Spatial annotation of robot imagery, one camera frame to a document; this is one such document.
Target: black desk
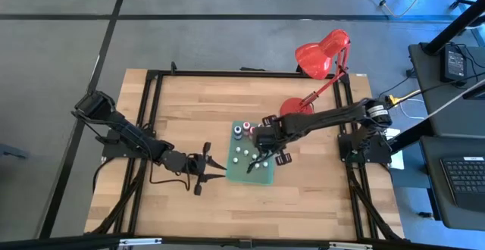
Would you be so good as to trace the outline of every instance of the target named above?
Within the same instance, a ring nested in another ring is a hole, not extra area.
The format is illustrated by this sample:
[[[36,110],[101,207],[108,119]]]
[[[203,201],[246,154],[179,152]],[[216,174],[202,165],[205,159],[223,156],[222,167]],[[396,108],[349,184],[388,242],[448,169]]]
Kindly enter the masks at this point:
[[[420,45],[410,45],[408,49],[421,90],[441,84],[440,56],[426,55]],[[468,49],[478,64],[485,64],[485,48],[470,46]],[[469,60],[467,61],[467,69],[468,75],[473,75],[471,61]],[[484,71],[483,68],[477,67],[476,65],[475,70],[477,73]],[[478,80],[482,80],[484,77],[485,75],[480,76]],[[469,79],[464,87],[473,86],[475,83],[475,78]],[[423,100],[428,114],[433,113],[462,92],[463,90],[453,86],[442,86],[424,93]],[[485,113],[484,101],[459,98],[434,116],[423,120],[411,129],[399,134],[395,138],[392,148],[394,151],[399,151],[417,142],[421,136],[453,136],[485,139],[485,120],[483,113]]]
[[[423,136],[420,144],[427,162],[436,204],[445,226],[485,230],[485,213],[469,211],[455,205],[440,164],[440,159],[444,157],[485,155],[485,139]]]
[[[404,170],[389,169],[394,187],[429,189],[430,178],[419,143],[410,145],[402,151]]]
[[[441,84],[440,56],[426,55],[420,45],[410,45],[408,49],[421,90]],[[485,64],[485,48],[468,47],[468,49],[478,64]],[[467,69],[468,75],[473,75],[471,61],[467,61]],[[483,68],[476,65],[475,70],[477,73],[483,72]],[[464,87],[473,86],[475,83],[475,78],[469,79]],[[442,86],[424,93],[423,100],[427,112],[433,113],[462,92],[463,90],[453,86]],[[485,224],[483,224],[485,213],[455,206],[440,164],[440,159],[443,157],[485,155],[483,113],[485,113],[484,101],[459,98],[434,116],[399,134],[391,144],[393,151],[397,152],[420,141],[430,175],[431,185],[428,195],[433,213],[435,218],[443,220],[450,228],[485,230]]]

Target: lamp arm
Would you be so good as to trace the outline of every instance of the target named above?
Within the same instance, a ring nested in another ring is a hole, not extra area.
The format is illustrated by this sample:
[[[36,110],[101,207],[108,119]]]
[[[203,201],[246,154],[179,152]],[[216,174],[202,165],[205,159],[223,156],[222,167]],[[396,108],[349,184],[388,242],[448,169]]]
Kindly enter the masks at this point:
[[[347,57],[349,56],[349,48],[350,44],[346,45],[342,51],[339,52],[336,60],[336,74],[332,78],[332,80],[325,83],[317,92],[313,91],[310,95],[300,102],[300,108],[304,108],[310,105],[318,96],[325,91],[328,87],[330,87],[333,83],[335,83],[340,77],[347,73]]]

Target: floor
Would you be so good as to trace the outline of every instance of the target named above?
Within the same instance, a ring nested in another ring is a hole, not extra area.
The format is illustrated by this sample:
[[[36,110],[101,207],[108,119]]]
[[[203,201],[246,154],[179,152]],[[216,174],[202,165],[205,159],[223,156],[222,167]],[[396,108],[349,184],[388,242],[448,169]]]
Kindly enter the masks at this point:
[[[413,0],[387,0],[396,12]],[[116,0],[0,0],[3,14],[110,14]],[[453,0],[420,0],[410,15],[459,14]],[[121,14],[335,14],[382,15],[372,0],[124,0]],[[374,96],[405,78],[407,46],[428,42],[447,23],[310,20],[124,20],[118,21],[98,89],[117,98],[127,68],[237,70],[241,66],[293,71],[295,47],[318,41],[333,29],[352,39],[349,67],[366,73]],[[69,111],[86,90],[108,22],[106,20],[0,20],[0,143],[30,153],[27,160],[0,158],[0,241],[36,236],[74,118]],[[477,45],[469,31],[456,42]],[[392,94],[417,89],[409,80]],[[410,102],[406,111],[424,116]],[[416,120],[392,112],[394,127]],[[53,235],[83,231],[91,179],[101,145],[85,131]],[[478,248],[485,233],[450,230],[424,220],[426,192],[396,188],[405,235],[413,242]]]

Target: lamp shade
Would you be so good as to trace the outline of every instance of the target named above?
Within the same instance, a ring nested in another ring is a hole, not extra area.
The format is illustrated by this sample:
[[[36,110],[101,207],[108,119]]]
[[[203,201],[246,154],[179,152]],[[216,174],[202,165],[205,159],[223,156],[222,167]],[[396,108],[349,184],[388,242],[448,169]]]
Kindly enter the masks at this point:
[[[310,77],[322,80],[332,69],[333,56],[349,43],[349,35],[344,30],[334,30],[319,43],[313,42],[297,48],[296,61]]]

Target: red desk lamp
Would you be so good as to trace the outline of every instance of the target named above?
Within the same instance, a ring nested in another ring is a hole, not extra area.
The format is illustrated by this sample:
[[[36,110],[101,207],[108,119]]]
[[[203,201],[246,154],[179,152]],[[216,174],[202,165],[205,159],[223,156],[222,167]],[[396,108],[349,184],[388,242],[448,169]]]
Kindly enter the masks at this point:
[[[332,69],[333,57],[338,53],[335,76],[325,83],[317,92],[313,91],[306,98],[288,98],[280,108],[280,115],[288,113],[313,114],[311,104],[326,88],[336,82],[347,71],[347,57],[349,56],[350,39],[343,30],[333,30],[321,42],[302,45],[295,51],[298,65],[310,77],[323,80]]]

